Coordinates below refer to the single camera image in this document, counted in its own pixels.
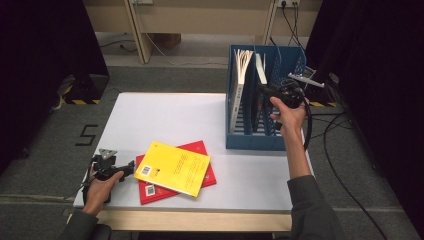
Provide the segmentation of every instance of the yellow book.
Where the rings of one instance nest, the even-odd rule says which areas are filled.
[[[210,160],[210,156],[154,141],[134,177],[197,197]]]

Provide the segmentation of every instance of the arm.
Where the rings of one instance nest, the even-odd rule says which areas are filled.
[[[90,183],[87,202],[82,211],[76,210],[58,239],[81,240],[88,239],[97,224],[97,214],[103,209],[103,203],[108,199],[115,182],[124,175],[120,171],[106,181],[94,179]]]
[[[290,172],[287,184],[293,204],[291,238],[345,239],[336,213],[323,197],[309,168],[301,131],[305,106],[290,109],[278,98],[271,97],[270,101],[281,113],[270,117],[282,122],[280,132],[286,144]]]

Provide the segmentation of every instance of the white table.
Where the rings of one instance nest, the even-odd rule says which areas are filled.
[[[98,215],[114,230],[289,231],[292,207],[285,152],[225,149],[225,94],[121,93],[96,149],[117,150],[116,166],[152,141],[203,140],[217,184],[199,197],[179,194],[140,204],[133,176],[118,182]],[[82,208],[78,193],[74,207]]]

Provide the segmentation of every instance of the red book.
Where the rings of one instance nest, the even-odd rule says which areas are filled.
[[[189,144],[185,144],[182,146],[178,146],[178,148],[185,149],[188,151],[200,153],[207,155],[205,144],[203,141],[197,141]],[[144,155],[140,155],[136,157],[137,166],[140,165],[143,160]],[[209,164],[208,169],[206,170],[205,178],[202,183],[202,187],[210,186],[216,184],[215,174],[213,173],[212,167]],[[156,186],[144,181],[138,181],[138,187],[140,190],[140,203],[146,204],[149,202],[157,201],[160,199],[172,197],[178,195],[178,192],[172,191],[170,189]]]

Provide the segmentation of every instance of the barcode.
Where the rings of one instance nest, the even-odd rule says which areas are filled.
[[[152,196],[152,195],[155,195],[155,194],[156,194],[155,185],[146,186],[146,196]]]
[[[141,169],[141,175],[146,175],[146,176],[148,176],[149,175],[149,173],[150,173],[150,170],[151,170],[152,168],[151,167],[149,167],[149,166],[144,166],[143,167],[143,169]]]

